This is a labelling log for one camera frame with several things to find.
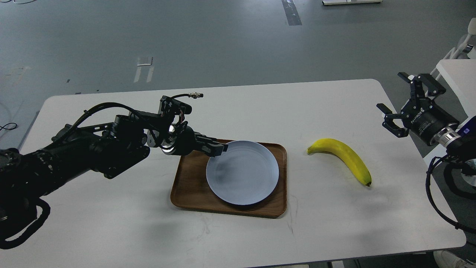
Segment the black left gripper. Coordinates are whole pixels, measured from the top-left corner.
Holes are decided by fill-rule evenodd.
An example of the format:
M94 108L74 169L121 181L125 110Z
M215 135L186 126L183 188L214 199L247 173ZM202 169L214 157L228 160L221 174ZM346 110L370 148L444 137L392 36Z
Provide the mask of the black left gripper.
M192 151L196 150L204 153L209 157L221 156L224 151L227 151L228 145L218 142L216 138L209 137L203 134L196 134L191 127L186 127L180 133L175 142L171 146L164 146L162 149L166 155L186 156Z

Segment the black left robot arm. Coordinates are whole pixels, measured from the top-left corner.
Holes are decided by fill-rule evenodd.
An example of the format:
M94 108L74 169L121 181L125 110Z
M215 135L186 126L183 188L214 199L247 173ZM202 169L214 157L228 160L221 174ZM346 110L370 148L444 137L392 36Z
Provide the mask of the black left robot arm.
M66 124L48 146L21 154L1 151L1 249L29 239L49 217L42 196L90 170L112 179L146 159L151 148L166 155L186 156L200 151L216 157L228 145L189 127L185 115L192 107L178 96L162 96L156 113L117 102L103 102L74 124Z

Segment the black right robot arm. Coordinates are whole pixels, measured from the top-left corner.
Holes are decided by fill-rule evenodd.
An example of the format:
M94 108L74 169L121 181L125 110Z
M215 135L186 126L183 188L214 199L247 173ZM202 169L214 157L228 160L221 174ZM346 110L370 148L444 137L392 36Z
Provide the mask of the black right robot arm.
M475 132L471 130L466 134L458 131L460 122L437 105L436 98L443 95L446 88L432 75L422 73L413 76L399 72L398 76L409 84L410 98L399 113L393 113L386 105L378 103L376 107L384 115L382 126L398 138L406 137L412 132L428 146L440 144L445 148L446 154L432 158L428 165L425 179L427 198L442 219L456 229L474 234L474 228L450 219L437 208L430 190L430 177L440 163L446 163L443 175L450 191L459 197L474 200L475 193L457 187L453 171L460 170L462 176L475 175L475 166L470 165L475 160Z

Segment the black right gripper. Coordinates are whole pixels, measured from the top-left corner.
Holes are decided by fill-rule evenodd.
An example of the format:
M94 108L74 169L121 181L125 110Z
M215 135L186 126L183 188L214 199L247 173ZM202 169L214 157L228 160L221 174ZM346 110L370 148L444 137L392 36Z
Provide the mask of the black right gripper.
M410 99L403 105L400 114L395 114L383 103L376 107L383 113L382 127L397 138L407 137L409 130L417 135L426 145L437 143L437 135L444 128L456 129L460 122L435 103L435 98L446 93L431 74L409 75L399 72L398 76L410 85ZM394 120L402 120L404 127L399 127Z

